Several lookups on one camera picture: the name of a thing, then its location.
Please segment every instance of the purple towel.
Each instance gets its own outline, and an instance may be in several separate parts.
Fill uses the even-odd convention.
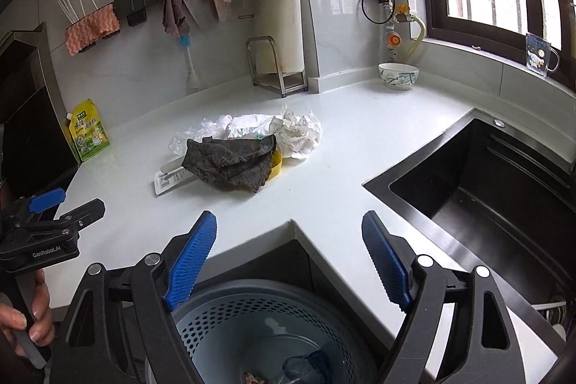
[[[181,37],[190,32],[190,26],[186,22],[186,16],[184,15],[182,0],[164,0],[162,25],[164,25],[166,33],[175,37]]]

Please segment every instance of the silver screw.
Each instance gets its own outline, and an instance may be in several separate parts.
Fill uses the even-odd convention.
[[[418,263],[422,267],[432,267],[434,265],[434,260],[430,256],[418,256]]]
[[[483,265],[479,265],[478,267],[476,267],[476,273],[480,277],[484,277],[485,279],[490,277],[490,271]]]
[[[148,254],[145,258],[144,258],[144,263],[146,265],[156,265],[157,263],[160,262],[160,255],[159,254]]]
[[[100,272],[102,272],[102,266],[99,263],[93,263],[88,267],[89,275],[98,275]]]

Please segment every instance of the textured blue pad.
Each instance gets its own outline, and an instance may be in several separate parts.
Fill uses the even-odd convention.
[[[366,213],[362,218],[362,239],[388,298],[398,304],[403,312],[408,312],[413,302],[408,286],[408,272],[384,234],[385,230],[386,227],[374,211]]]
[[[216,240],[216,217],[212,213],[205,212],[197,225],[170,270],[168,291],[164,300],[171,311],[190,297],[198,274]]]
[[[28,204],[28,211],[30,213],[42,213],[49,208],[56,207],[64,200],[66,200],[66,193],[61,188],[57,188],[46,194],[33,197]]]

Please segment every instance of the glass mug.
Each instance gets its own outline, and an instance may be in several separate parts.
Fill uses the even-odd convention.
[[[556,67],[554,69],[549,67],[551,53],[556,56]],[[560,66],[560,56],[550,46],[550,43],[538,35],[526,33],[526,67],[538,75],[546,77],[548,72],[556,72],[558,66]]]

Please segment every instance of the green and yellow packaging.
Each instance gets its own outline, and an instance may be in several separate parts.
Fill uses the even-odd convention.
[[[96,105],[88,99],[80,103],[71,115],[70,133],[83,162],[110,145]]]

